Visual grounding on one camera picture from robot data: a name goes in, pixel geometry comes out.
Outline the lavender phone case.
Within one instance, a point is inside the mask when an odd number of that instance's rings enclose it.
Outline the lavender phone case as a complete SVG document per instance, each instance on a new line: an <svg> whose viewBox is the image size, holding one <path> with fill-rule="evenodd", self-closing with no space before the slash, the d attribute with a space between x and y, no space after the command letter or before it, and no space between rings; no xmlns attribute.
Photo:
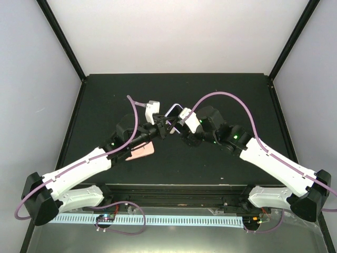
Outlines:
<svg viewBox="0 0 337 253"><path fill-rule="evenodd" d="M181 137L181 134L186 131L186 128L184 126L181 126L179 124L179 118L177 117L171 117L171 120L167 122L167 124L173 124L177 130L175 134L179 135Z"/></svg>

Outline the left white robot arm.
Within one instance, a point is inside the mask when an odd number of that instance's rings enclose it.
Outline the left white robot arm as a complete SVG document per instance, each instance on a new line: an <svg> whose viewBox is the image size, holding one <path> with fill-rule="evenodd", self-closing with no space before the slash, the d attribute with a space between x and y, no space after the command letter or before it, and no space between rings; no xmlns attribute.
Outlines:
<svg viewBox="0 0 337 253"><path fill-rule="evenodd" d="M103 186L83 189L75 186L132 157L136 149L154 138L164 139L177 122L177 116L155 114L146 123L139 124L137 116L124 116L112 136L83 158L42 176L37 172L30 174L24 184L20 206L26 208L35 226L45 225L58 214L77 208L108 210L113 197Z"/></svg>

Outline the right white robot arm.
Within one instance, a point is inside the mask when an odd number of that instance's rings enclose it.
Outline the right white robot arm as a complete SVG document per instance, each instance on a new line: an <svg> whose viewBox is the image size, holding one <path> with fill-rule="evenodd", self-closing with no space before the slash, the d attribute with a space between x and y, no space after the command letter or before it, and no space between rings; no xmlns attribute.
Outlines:
<svg viewBox="0 0 337 253"><path fill-rule="evenodd" d="M331 175L327 171L315 172L291 161L242 126L226 123L212 106L197 113L184 108L179 113L179 123L188 128L186 138L193 145L202 141L218 144L227 153L257 166L283 184L281 188L253 187L239 199L243 211L272 207L291 210L308 222L317 221L329 196L326 187L331 185Z"/></svg>

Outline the blue phone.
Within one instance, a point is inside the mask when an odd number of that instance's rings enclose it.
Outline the blue phone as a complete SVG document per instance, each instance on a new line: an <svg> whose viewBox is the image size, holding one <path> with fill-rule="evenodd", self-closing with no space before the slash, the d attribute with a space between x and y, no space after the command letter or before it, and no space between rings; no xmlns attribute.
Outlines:
<svg viewBox="0 0 337 253"><path fill-rule="evenodd" d="M177 117L177 116L179 116L179 114L181 113L182 110L183 110L183 108L179 104L173 105L167 111L167 113L165 114L165 116L166 117Z"/></svg>

